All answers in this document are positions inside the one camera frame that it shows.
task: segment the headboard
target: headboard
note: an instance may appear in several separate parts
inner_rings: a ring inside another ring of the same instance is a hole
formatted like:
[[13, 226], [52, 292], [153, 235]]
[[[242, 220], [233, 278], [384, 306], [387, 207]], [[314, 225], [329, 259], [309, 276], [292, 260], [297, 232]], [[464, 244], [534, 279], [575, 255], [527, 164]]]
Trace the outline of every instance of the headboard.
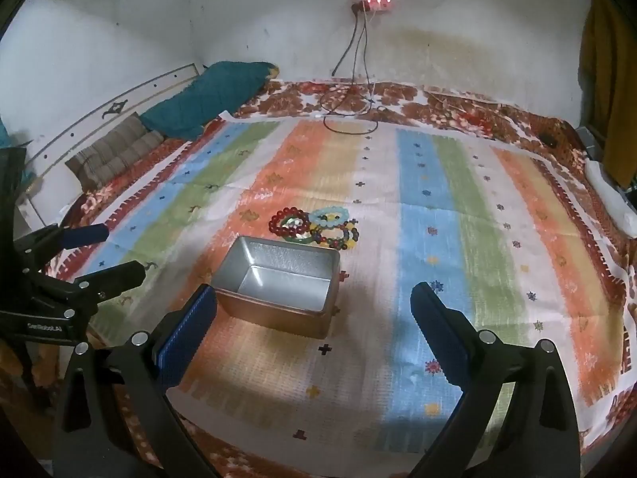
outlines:
[[81, 196], [80, 182], [65, 161], [103, 137], [131, 113], [141, 114], [182, 91], [198, 74], [194, 64], [162, 74], [117, 95], [55, 137], [49, 135], [30, 143], [26, 168], [34, 172], [37, 182], [18, 200], [20, 214], [30, 229], [59, 223]]

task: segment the beaded bracelet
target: beaded bracelet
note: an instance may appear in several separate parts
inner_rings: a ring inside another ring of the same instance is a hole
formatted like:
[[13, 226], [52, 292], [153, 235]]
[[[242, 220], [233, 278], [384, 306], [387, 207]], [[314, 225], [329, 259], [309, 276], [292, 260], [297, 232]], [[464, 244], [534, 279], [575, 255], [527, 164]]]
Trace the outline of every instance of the beaded bracelet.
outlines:
[[[334, 226], [333, 228], [323, 228], [322, 226], [316, 226], [311, 232], [314, 241], [318, 245], [327, 244], [329, 248], [335, 250], [348, 250], [352, 249], [359, 239], [359, 231], [355, 224], [358, 223], [356, 219], [346, 221], [345, 224]], [[323, 230], [340, 230], [343, 232], [343, 237], [324, 237], [322, 235]]]
[[[289, 224], [291, 219], [299, 219], [301, 223], [294, 226], [282, 225], [282, 223]], [[310, 231], [310, 220], [307, 212], [295, 206], [291, 208], [285, 207], [272, 216], [270, 223], [268, 223], [268, 229], [279, 237], [294, 237], [296, 234], [304, 234]]]
[[[290, 223], [292, 223], [292, 226], [298, 226], [299, 221], [301, 220], [297, 217], [289, 215], [281, 221], [281, 226], [289, 228]], [[314, 242], [314, 237], [308, 230], [303, 234], [297, 233], [294, 237], [284, 237], [283, 240], [288, 241], [289, 243], [311, 244]]]
[[315, 225], [332, 229], [340, 224], [346, 223], [350, 218], [350, 213], [342, 206], [328, 206], [310, 212], [309, 217], [310, 221]]

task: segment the metal tin box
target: metal tin box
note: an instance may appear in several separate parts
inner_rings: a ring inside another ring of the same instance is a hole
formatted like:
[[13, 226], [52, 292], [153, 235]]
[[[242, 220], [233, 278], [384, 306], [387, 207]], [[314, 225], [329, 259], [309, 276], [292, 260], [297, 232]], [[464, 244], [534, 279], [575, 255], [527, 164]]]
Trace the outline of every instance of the metal tin box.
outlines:
[[322, 340], [336, 304], [339, 273], [336, 250], [241, 236], [211, 285], [230, 316]]

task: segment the brown striped cushion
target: brown striped cushion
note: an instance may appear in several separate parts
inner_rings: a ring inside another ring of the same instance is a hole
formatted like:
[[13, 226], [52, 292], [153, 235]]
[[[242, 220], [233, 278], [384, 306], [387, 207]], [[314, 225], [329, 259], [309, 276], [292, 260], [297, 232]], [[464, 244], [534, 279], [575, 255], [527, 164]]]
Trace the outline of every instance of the brown striped cushion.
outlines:
[[133, 113], [66, 165], [80, 180], [82, 190], [92, 191], [107, 185], [163, 141], [161, 133], [149, 132]]

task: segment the white cloth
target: white cloth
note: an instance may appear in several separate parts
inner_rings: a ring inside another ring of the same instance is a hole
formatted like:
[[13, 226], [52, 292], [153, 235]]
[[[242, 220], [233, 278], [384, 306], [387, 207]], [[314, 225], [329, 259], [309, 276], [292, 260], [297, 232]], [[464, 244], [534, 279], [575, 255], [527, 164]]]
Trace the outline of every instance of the white cloth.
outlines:
[[637, 237], [637, 214], [633, 212], [616, 189], [606, 181], [602, 171], [599, 162], [586, 161], [586, 177], [597, 191], [613, 222], [629, 237]]

